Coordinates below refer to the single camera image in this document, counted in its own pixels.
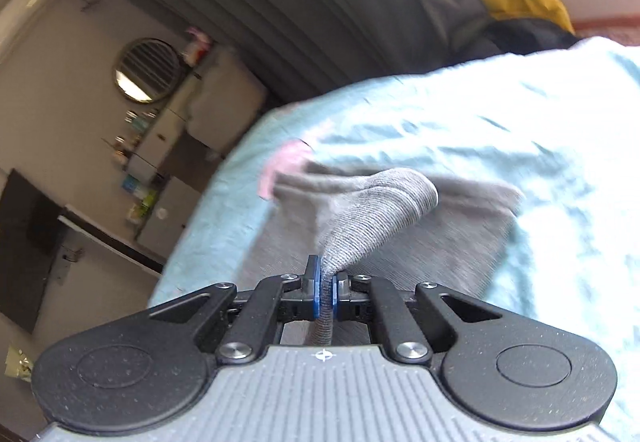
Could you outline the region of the grey knit pants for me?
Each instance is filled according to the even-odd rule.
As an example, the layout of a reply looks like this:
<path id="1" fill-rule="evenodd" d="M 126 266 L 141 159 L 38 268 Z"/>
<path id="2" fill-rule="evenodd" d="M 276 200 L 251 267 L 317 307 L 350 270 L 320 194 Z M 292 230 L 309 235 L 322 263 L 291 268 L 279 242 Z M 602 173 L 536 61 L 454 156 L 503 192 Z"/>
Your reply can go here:
<path id="1" fill-rule="evenodd" d="M 366 326 L 332 320 L 332 276 L 379 276 L 403 290 L 432 282 L 478 297 L 506 249 L 521 200 L 509 184 L 409 168 L 355 174 L 312 165 L 303 173 L 281 173 L 273 208 L 236 284 L 250 289 L 268 276 L 297 273 L 316 254 L 320 318 L 288 326 L 284 342 L 366 344 Z"/>

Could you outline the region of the white drawer cabinet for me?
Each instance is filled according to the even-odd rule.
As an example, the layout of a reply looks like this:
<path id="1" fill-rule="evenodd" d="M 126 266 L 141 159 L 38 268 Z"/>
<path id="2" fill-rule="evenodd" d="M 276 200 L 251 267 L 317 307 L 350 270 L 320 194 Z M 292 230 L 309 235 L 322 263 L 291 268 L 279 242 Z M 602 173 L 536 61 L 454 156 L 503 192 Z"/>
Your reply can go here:
<path id="1" fill-rule="evenodd" d="M 138 245 L 158 258 L 168 259 L 201 196 L 190 185 L 170 178 L 137 232 Z"/>

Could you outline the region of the cream upholstered chair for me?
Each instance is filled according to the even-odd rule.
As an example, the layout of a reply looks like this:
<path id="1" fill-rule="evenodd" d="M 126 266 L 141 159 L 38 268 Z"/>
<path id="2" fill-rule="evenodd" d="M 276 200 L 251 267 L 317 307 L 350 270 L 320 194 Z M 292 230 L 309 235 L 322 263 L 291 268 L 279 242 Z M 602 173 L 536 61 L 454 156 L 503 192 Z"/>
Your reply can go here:
<path id="1" fill-rule="evenodd" d="M 235 50 L 216 46 L 198 70 L 200 86 L 188 107 L 186 131 L 225 155 L 250 128 L 268 91 Z"/>

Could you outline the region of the white vanity desk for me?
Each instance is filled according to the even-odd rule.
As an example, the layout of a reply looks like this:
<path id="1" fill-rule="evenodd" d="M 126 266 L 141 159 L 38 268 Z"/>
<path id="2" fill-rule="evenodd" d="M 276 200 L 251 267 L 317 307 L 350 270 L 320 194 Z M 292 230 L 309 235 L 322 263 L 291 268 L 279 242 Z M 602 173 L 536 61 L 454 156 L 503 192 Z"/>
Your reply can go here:
<path id="1" fill-rule="evenodd" d="M 157 176 L 171 176 L 198 188 L 206 177 L 206 145 L 188 131 L 192 100 L 202 87 L 199 74 L 190 74 L 168 100 L 134 148 L 126 173 L 139 182 L 151 183 Z"/>

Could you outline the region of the light blue printed bedsheet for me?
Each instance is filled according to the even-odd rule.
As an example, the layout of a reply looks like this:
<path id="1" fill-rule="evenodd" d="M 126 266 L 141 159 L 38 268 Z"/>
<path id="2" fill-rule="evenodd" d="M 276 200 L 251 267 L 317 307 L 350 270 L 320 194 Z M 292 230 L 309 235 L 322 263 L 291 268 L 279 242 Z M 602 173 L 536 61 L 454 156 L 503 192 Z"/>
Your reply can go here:
<path id="1" fill-rule="evenodd" d="M 618 385 L 603 425 L 639 436 L 639 51 L 605 38 L 372 79 L 262 117 L 218 168 L 151 303 L 239 275 L 284 144 L 344 171 L 410 167 L 523 194 L 489 281 L 497 306 L 587 337 Z"/>

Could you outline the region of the white air conditioner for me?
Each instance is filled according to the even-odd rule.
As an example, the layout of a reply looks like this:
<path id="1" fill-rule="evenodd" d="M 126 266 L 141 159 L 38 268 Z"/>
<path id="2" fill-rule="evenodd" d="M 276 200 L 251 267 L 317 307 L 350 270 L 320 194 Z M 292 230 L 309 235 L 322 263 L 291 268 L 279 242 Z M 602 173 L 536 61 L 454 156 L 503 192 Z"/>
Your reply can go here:
<path id="1" fill-rule="evenodd" d="M 10 0 L 1 10 L 1 61 L 55 0 Z"/>

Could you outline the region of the round wall mirror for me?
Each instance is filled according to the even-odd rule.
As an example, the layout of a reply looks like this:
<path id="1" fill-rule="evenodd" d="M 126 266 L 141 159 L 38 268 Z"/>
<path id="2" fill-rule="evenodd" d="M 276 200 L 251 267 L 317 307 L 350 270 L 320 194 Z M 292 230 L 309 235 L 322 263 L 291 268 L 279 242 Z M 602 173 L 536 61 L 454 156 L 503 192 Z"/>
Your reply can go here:
<path id="1" fill-rule="evenodd" d="M 164 40 L 141 38 L 127 44 L 115 62 L 116 88 L 129 101 L 149 105 L 171 96 L 184 69 L 176 49 Z"/>

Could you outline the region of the black wall television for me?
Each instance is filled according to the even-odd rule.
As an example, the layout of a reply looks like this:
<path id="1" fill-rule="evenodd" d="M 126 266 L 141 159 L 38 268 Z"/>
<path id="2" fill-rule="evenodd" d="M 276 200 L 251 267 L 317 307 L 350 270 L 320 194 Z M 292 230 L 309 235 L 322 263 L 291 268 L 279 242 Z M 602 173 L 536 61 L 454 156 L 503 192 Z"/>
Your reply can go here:
<path id="1" fill-rule="evenodd" d="M 25 332 L 36 326 L 63 225 L 61 206 L 13 169 L 1 193 L 1 313 Z"/>

